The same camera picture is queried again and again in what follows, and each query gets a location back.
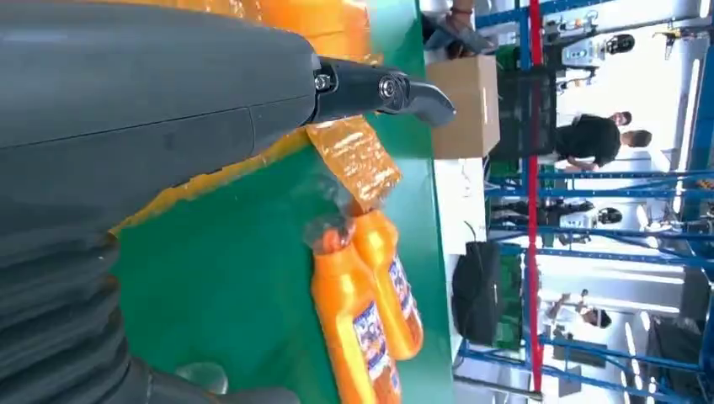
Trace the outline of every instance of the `black bag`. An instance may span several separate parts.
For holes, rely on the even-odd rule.
[[[493,345],[501,299],[501,253],[496,242],[469,242],[452,278],[454,326],[466,340]]]

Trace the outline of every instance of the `bottle label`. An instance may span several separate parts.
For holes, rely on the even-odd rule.
[[[392,389],[396,393],[401,393],[402,385],[399,383],[399,374],[397,373],[397,369],[394,367],[392,367],[392,374],[390,375],[389,380],[392,382]]]
[[[412,286],[407,282],[407,275],[404,274],[402,261],[400,261],[396,255],[394,256],[392,265],[389,267],[389,276],[392,277],[392,284],[394,284],[394,290],[397,292],[397,298],[402,307],[402,314],[404,318],[409,318],[409,315],[412,314],[412,310],[414,310]]]
[[[389,354],[386,351],[384,328],[375,302],[367,310],[354,319],[354,332],[360,342],[362,354],[367,362],[367,371],[372,381],[376,380],[390,365]]]

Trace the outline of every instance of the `orange bottle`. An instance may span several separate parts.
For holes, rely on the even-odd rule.
[[[312,297],[341,402],[398,404],[402,389],[386,345],[374,280],[349,239],[332,228],[312,246]]]
[[[379,210],[354,212],[354,247],[376,280],[377,306],[394,359],[413,358],[424,343],[424,328],[397,256],[397,228]]]

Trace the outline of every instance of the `man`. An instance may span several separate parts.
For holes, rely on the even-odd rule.
[[[555,161],[567,160],[582,171],[594,171],[615,160],[621,145],[646,147],[652,141],[647,130],[620,133],[619,126],[632,121],[629,112],[618,112],[609,118],[583,114],[572,124],[557,128],[555,152],[548,156]],[[593,162],[579,159],[594,157]]]
[[[580,301],[575,308],[564,306],[570,300],[570,294],[565,293],[551,307],[541,308],[539,318],[542,324],[553,324],[556,327],[572,328],[576,322],[582,321],[593,327],[607,328],[612,323],[612,319],[603,309],[590,308],[585,305],[585,296],[588,290],[583,289],[580,294]]]

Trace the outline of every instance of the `black shirt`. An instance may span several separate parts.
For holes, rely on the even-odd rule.
[[[615,160],[620,151],[620,129],[608,118],[586,115],[557,130],[556,152],[561,159],[595,157],[598,167]]]

